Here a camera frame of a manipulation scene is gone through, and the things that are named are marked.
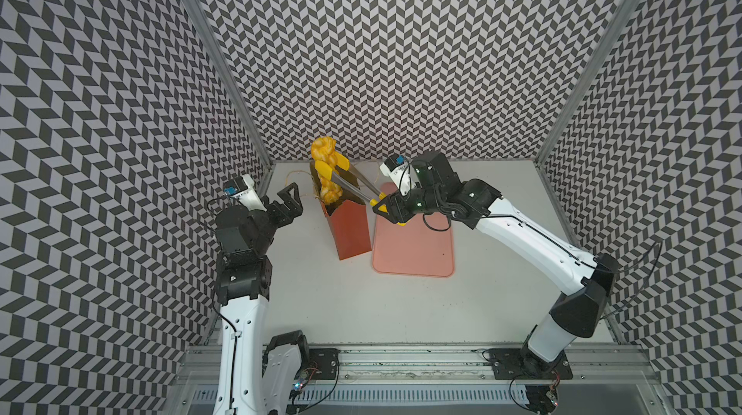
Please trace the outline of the aluminium corner post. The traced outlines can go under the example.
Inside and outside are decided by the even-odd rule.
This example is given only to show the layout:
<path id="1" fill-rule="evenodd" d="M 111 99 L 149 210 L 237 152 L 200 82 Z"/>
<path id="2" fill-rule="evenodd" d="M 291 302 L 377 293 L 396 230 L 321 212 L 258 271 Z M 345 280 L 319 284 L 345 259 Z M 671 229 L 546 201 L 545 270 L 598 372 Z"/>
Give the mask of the aluminium corner post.
<path id="1" fill-rule="evenodd" d="M 252 120 L 251 113 L 247 107 L 247 102 L 245 102 L 245 98 L 243 98 L 236 79 L 233 76 L 228 63 L 226 63 L 224 53 L 222 52 L 220 44 L 216 39 L 216 34 L 201 7 L 201 3 L 199 0 L 181 0 L 181 2 L 203 43 L 207 55 L 214 65 L 214 69 L 216 69 L 216 74 L 220 77 L 231 103 L 242 122 L 245 133 L 247 133 L 247 136 L 253 143 L 260 161 L 265 167 L 272 169 L 274 162 L 263 143 L 257 126 Z"/>
<path id="2" fill-rule="evenodd" d="M 541 149 L 535 157 L 534 163 L 537 168 L 543 168 L 549 156 L 554 152 L 563 133 L 566 131 L 570 121 L 572 121 L 585 96 L 589 92 L 592 83 L 595 81 L 606 59 L 608 59 L 612 49 L 614 49 L 616 42 L 618 42 L 621 34 L 629 25 L 639 3 L 641 3 L 641 0 L 620 0 L 618 3 L 616 12 L 610 20 L 604 34 L 602 34 L 601 38 L 598 40 L 591 58 L 585 65 L 585 69 L 580 74 L 575 87 L 562 107 L 562 111 L 556 118 L 554 126 L 550 130 L 543 146 L 541 146 Z"/>

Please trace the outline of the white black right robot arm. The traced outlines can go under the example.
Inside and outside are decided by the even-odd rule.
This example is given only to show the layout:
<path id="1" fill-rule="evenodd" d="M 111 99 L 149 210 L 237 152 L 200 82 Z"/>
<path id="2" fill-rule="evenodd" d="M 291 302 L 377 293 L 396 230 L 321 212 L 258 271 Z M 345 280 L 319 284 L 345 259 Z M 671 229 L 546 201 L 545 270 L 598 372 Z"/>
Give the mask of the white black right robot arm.
<path id="1" fill-rule="evenodd" d="M 417 215 L 440 213 L 504 243 L 560 290 L 519 351 L 519 376 L 552 376 L 576 339 L 593 336 L 618 279 L 615 257 L 591 254 L 554 235 L 486 181 L 459 179 L 442 152 L 414 159 L 394 154 L 380 170 L 397 189 L 375 204 L 376 214 L 401 225 Z"/>

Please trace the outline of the aluminium corner post left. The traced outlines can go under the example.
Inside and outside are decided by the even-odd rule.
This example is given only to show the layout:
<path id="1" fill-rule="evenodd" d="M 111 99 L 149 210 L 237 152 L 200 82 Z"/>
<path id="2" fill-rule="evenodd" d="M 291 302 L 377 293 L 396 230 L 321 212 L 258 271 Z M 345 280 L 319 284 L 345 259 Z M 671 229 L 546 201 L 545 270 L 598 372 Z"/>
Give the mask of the aluminium corner post left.
<path id="1" fill-rule="evenodd" d="M 201 3 L 199 0 L 181 0 L 181 2 L 203 43 L 207 55 L 214 65 L 214 69 L 216 69 L 216 74 L 220 77 L 231 103 L 242 122 L 245 133 L 247 133 L 247 136 L 253 143 L 260 161 L 265 167 L 272 169 L 274 162 L 263 143 L 257 126 L 252 120 L 251 113 L 247 107 L 247 102 L 245 102 L 245 98 L 243 98 L 236 79 L 233 76 L 228 63 L 226 63 L 224 53 L 222 52 L 220 44 L 216 39 L 216 34 L 201 7 Z"/>

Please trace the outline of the yellow metal tongs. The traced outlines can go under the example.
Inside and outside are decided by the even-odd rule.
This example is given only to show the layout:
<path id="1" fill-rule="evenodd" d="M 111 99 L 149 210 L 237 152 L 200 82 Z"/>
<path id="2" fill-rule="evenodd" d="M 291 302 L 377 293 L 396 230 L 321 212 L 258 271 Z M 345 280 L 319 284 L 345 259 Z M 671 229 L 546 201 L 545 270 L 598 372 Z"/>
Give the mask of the yellow metal tongs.
<path id="1" fill-rule="evenodd" d="M 377 188 L 363 173 L 361 173 L 344 155 L 336 152 L 337 165 L 334 169 L 334 175 L 332 180 L 337 183 L 343 190 L 347 190 L 354 196 L 360 198 L 363 202 L 370 204 L 371 208 L 379 215 L 386 218 L 386 220 L 401 226 L 405 226 L 405 223 L 397 222 L 388 211 L 390 208 L 389 204 L 383 204 L 382 200 L 386 198 L 386 193 L 382 192 Z M 345 179 L 340 175 L 340 170 L 352 175 L 356 181 L 359 181 L 363 186 L 368 188 L 374 193 L 374 196 L 369 196 L 363 190 L 361 190 L 352 181 Z"/>

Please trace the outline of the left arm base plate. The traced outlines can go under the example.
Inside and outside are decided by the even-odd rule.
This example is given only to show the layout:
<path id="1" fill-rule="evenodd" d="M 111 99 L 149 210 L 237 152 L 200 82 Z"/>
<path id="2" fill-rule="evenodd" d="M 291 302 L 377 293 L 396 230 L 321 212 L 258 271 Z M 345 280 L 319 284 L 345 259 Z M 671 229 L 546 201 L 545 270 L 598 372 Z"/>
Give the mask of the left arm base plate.
<path id="1" fill-rule="evenodd" d="M 296 345 L 281 345 L 263 353 L 262 381 L 290 385 L 302 380 L 334 381 L 338 371 L 336 349 L 309 349 L 304 354 Z"/>

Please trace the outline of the pink plastic tray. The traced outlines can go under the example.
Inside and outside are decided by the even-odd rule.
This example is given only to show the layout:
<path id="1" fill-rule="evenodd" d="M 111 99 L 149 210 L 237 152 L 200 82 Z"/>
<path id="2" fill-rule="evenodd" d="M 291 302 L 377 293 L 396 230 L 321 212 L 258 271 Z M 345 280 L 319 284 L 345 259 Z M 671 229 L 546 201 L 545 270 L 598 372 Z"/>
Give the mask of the pink plastic tray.
<path id="1" fill-rule="evenodd" d="M 382 274 L 447 278 L 455 271 L 453 231 L 442 214 L 417 214 L 404 226 L 376 216 L 372 266 Z"/>

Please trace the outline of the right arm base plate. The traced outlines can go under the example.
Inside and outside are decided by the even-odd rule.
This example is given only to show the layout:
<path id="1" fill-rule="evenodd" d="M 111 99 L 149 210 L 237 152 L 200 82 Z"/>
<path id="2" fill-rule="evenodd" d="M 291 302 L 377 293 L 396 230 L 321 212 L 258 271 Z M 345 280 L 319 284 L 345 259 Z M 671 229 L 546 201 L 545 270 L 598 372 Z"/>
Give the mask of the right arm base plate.
<path id="1" fill-rule="evenodd" d="M 490 364 L 496 380 L 572 380 L 574 374 L 563 350 L 555 361 L 545 362 L 527 349 L 495 347 L 483 356 Z"/>

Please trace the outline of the twisted braided bread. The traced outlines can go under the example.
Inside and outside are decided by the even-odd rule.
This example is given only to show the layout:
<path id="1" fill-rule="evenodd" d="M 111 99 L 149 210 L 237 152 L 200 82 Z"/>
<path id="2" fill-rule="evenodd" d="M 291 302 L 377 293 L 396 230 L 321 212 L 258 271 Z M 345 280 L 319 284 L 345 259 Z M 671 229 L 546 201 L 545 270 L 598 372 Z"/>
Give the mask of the twisted braided bread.
<path id="1" fill-rule="evenodd" d="M 320 199 L 329 206 L 337 202 L 343 195 L 342 188 L 332 180 L 337 165 L 335 153 L 336 140 L 326 136 L 317 138 L 311 145 L 311 156 L 315 162 L 315 171 L 318 173 L 321 189 Z"/>

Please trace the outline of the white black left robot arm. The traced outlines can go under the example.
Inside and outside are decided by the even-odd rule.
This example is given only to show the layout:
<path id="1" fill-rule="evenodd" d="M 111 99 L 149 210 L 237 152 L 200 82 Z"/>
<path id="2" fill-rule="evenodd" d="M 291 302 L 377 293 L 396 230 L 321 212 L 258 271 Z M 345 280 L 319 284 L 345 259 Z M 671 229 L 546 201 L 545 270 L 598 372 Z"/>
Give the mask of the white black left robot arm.
<path id="1" fill-rule="evenodd" d="M 216 304 L 222 321 L 216 414 L 283 414 L 309 349 L 300 330 L 263 342 L 270 305 L 272 263 L 267 256 L 278 229 L 303 214 L 299 187 L 291 183 L 270 201 L 249 175 L 229 181 L 234 204 L 218 212 Z"/>

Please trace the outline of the aluminium corner post right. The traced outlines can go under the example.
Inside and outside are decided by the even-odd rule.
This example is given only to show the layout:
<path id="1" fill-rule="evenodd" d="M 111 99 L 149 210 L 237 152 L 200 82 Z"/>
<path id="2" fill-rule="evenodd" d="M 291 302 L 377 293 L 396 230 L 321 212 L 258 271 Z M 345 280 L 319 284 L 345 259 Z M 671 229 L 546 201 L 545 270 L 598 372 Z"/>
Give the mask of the aluminium corner post right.
<path id="1" fill-rule="evenodd" d="M 562 107 L 562 111 L 556 118 L 554 126 L 550 130 L 543 146 L 541 146 L 541 149 L 535 157 L 534 163 L 537 168 L 543 168 L 549 156 L 554 152 L 563 133 L 566 131 L 570 121 L 572 121 L 585 96 L 589 92 L 592 83 L 595 81 L 606 59 L 608 59 L 612 49 L 614 49 L 616 42 L 618 42 L 621 34 L 629 25 L 639 3 L 641 3 L 641 0 L 620 0 L 618 3 L 616 12 L 610 20 L 604 34 L 602 34 L 601 38 L 598 40 L 591 58 L 585 65 L 585 69 L 580 74 L 575 87 Z"/>

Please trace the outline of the red paper bag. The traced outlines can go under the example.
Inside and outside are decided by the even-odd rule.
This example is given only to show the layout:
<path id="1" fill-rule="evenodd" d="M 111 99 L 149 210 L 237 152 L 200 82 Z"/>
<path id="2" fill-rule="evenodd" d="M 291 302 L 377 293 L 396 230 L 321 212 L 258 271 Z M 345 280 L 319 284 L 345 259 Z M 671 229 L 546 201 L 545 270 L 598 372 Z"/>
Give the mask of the red paper bag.
<path id="1" fill-rule="evenodd" d="M 318 202 L 322 218 L 325 220 L 323 225 L 332 234 L 338 260 L 349 260 L 371 252 L 366 202 L 343 189 L 337 201 L 325 204 L 320 197 L 322 185 L 314 161 L 309 163 L 308 172 L 312 181 L 310 195 Z"/>

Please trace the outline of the aluminium front rail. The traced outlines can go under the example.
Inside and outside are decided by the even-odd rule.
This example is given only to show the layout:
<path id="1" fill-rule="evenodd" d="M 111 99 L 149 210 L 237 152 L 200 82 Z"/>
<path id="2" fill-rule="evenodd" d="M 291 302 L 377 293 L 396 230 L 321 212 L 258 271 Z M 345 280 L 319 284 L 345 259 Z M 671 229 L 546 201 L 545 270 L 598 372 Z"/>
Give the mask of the aluminium front rail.
<path id="1" fill-rule="evenodd" d="M 337 345 L 336 379 L 311 383 L 315 412 L 523 413 L 537 381 L 516 378 L 488 345 Z M 577 343 L 556 379 L 558 414 L 672 414 L 670 398 L 635 345 Z"/>

